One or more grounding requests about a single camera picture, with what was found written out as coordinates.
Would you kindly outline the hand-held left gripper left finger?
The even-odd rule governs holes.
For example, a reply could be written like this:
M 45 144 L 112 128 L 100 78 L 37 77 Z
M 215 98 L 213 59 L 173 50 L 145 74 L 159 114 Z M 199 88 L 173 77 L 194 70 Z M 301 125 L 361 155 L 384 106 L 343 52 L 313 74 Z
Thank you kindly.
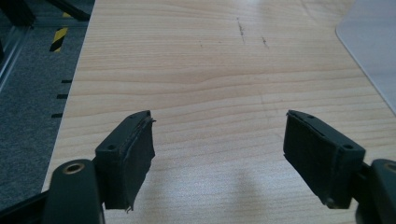
M 100 197 L 106 209 L 133 210 L 155 157 L 149 110 L 124 119 L 95 149 Z

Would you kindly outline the white mat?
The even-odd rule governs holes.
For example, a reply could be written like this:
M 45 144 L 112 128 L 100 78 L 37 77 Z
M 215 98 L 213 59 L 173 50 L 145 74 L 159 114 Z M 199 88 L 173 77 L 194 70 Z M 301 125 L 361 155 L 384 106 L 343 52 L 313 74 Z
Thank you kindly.
M 335 32 L 396 115 L 396 0 L 355 0 Z

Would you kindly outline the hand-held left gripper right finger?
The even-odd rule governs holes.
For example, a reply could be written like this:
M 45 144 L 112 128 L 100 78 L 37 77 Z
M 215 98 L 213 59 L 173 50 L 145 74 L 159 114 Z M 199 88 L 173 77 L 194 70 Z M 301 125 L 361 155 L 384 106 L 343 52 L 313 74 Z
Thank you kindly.
M 286 160 L 320 201 L 331 209 L 347 209 L 349 184 L 363 164 L 365 150 L 312 115 L 290 110 L 283 151 Z

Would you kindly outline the black metal bar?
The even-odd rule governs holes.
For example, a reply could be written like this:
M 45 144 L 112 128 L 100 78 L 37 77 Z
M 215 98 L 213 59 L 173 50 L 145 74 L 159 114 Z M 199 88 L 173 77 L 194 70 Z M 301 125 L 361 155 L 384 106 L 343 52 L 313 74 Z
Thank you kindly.
M 78 21 L 88 21 L 91 18 L 90 14 L 73 6 L 72 4 L 68 3 L 66 0 L 46 0 L 46 1 Z

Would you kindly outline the yellow black hazard tape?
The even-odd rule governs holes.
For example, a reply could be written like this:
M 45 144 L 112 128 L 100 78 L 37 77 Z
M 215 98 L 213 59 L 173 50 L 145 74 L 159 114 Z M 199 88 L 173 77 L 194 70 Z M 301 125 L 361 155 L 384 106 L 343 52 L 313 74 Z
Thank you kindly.
M 50 52 L 59 52 L 61 50 L 67 31 L 68 31 L 67 27 L 62 27 L 55 32 L 55 35 L 53 37 L 52 43 L 49 48 Z

